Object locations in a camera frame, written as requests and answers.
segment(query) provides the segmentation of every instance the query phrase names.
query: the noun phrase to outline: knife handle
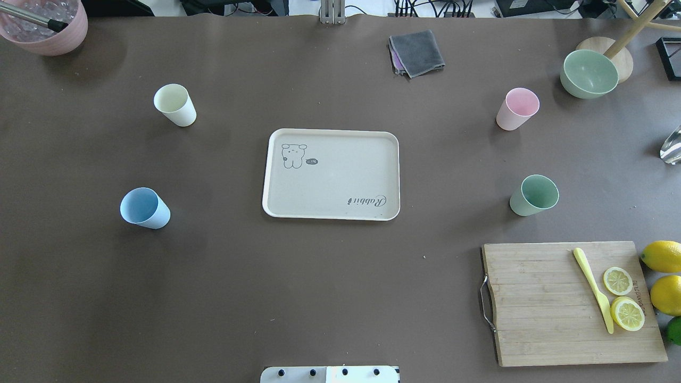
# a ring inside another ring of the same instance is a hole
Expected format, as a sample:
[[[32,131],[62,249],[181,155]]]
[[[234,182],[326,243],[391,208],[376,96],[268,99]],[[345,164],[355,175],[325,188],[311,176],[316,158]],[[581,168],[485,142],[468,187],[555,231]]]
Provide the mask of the knife handle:
[[[591,266],[589,265],[589,261],[586,259],[586,254],[584,253],[584,250],[582,250],[579,247],[575,247],[575,249],[572,251],[572,253],[575,255],[575,259],[577,260],[577,263],[579,264],[580,268],[582,269],[582,272],[584,273],[586,280],[589,282],[589,286],[591,286],[591,290],[593,292],[599,291],[598,286],[596,285],[596,279],[594,278],[593,272],[591,271]]]

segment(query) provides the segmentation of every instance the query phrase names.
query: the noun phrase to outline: lemon slice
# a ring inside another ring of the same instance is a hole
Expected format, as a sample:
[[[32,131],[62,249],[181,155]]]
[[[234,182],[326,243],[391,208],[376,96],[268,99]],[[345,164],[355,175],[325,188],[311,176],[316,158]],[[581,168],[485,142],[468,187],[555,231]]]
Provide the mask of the lemon slice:
[[[610,315],[619,327],[627,331],[640,330],[646,321],[641,307],[628,296],[619,296],[612,301]]]
[[[627,295],[634,287],[629,273],[619,267],[611,267],[603,273],[603,283],[615,295]]]

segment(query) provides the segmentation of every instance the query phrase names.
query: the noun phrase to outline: white cup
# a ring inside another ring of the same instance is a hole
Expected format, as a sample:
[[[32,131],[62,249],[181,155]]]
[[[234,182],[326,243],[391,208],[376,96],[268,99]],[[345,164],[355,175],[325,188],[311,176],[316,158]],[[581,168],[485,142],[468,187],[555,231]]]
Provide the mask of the white cup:
[[[511,89],[496,114],[496,124],[504,130],[515,130],[539,110],[539,98],[530,89]]]
[[[121,217],[131,224],[160,229],[170,221],[170,209],[155,191],[138,187],[123,197]]]
[[[164,85],[156,91],[154,106],[177,126],[190,126],[196,120],[189,92],[180,84]]]

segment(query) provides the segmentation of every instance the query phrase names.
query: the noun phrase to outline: lemon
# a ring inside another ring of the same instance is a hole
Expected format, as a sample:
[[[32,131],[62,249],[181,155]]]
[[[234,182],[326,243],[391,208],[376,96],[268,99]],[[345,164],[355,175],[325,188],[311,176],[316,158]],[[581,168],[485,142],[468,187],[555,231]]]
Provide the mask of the lemon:
[[[603,273],[603,283],[615,295],[627,295],[634,287],[631,275],[619,267],[611,267]]]
[[[643,249],[641,260],[660,273],[678,273],[681,271],[681,243],[655,241]]]
[[[619,327],[627,331],[640,330],[646,321],[641,307],[628,296],[619,296],[612,301],[610,315]]]
[[[671,316],[681,316],[681,277],[667,275],[655,281],[650,289],[650,302]]]
[[[667,339],[681,346],[681,317],[673,318],[667,324]]]

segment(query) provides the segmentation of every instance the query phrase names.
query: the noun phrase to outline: gray folded cloth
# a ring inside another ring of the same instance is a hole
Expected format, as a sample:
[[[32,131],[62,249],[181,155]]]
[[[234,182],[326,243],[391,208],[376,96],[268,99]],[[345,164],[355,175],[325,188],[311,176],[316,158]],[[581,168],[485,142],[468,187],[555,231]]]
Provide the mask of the gray folded cloth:
[[[389,41],[396,74],[406,72],[409,78],[415,78],[445,66],[445,61],[440,55],[440,48],[435,42],[435,35],[429,29],[406,35],[390,36]]]

